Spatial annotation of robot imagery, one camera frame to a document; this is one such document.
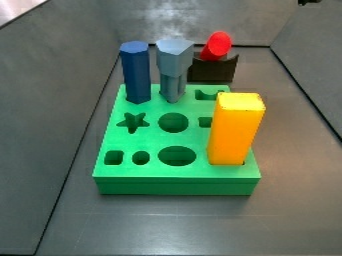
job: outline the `small square hole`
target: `small square hole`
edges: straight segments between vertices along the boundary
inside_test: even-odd
[[[120,165],[123,162],[123,151],[111,150],[105,153],[104,164],[105,165]]]
[[[199,117],[197,124],[200,128],[209,128],[212,123],[212,117]]]

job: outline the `star-shaped hole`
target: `star-shaped hole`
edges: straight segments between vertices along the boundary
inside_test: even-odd
[[[139,127],[148,127],[149,123],[144,121],[145,113],[133,115],[131,113],[124,113],[124,120],[116,124],[119,127],[127,127],[128,133],[133,134]]]

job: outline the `rectangular hole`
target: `rectangular hole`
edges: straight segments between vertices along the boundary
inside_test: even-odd
[[[215,101],[217,98],[217,93],[224,92],[223,90],[217,90],[213,94],[205,94],[201,90],[195,90],[195,99],[196,100],[212,100]]]

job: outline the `green shape sorter board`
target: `green shape sorter board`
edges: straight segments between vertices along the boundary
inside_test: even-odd
[[[92,177],[101,194],[251,195],[260,179],[252,150],[241,166],[207,162],[205,146],[219,91],[188,85],[169,104],[152,85],[152,99],[125,101],[120,85]]]

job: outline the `toy block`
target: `toy block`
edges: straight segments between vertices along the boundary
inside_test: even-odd
[[[244,165],[211,165],[205,146],[223,85],[191,85],[175,104],[151,86],[135,105],[121,85],[92,177],[101,194],[251,195],[260,172],[248,149]]]
[[[192,65],[193,42],[183,39],[156,41],[160,94],[175,103],[185,92],[187,69]]]
[[[219,60],[231,49],[229,35],[223,31],[211,34],[204,48],[200,52],[200,59],[208,61]]]
[[[151,100],[148,44],[140,41],[123,43],[120,57],[127,100],[140,104]]]
[[[188,82],[231,83],[239,55],[227,58],[223,56],[217,61],[205,61],[199,58],[199,52],[193,53],[192,66],[187,71]]]
[[[211,164],[243,164],[264,110],[258,93],[217,94],[207,147]]]

